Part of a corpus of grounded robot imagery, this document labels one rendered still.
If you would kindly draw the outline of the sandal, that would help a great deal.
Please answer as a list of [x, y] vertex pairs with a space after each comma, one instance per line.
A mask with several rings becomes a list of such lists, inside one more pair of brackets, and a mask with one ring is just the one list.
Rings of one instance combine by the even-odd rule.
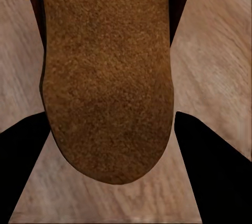
[[124, 185], [161, 159], [173, 123], [170, 47], [187, 0], [30, 0], [44, 47], [39, 84], [64, 158]]

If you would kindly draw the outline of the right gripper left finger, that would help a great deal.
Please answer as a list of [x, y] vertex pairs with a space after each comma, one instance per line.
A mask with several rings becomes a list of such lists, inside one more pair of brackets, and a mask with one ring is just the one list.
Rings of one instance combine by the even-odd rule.
[[8, 224], [50, 131], [44, 111], [0, 134], [0, 224]]

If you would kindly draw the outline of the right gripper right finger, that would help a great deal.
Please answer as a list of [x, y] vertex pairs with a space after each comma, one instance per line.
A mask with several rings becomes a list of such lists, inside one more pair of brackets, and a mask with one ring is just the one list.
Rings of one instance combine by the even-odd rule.
[[252, 162], [194, 116], [174, 131], [203, 224], [252, 224]]

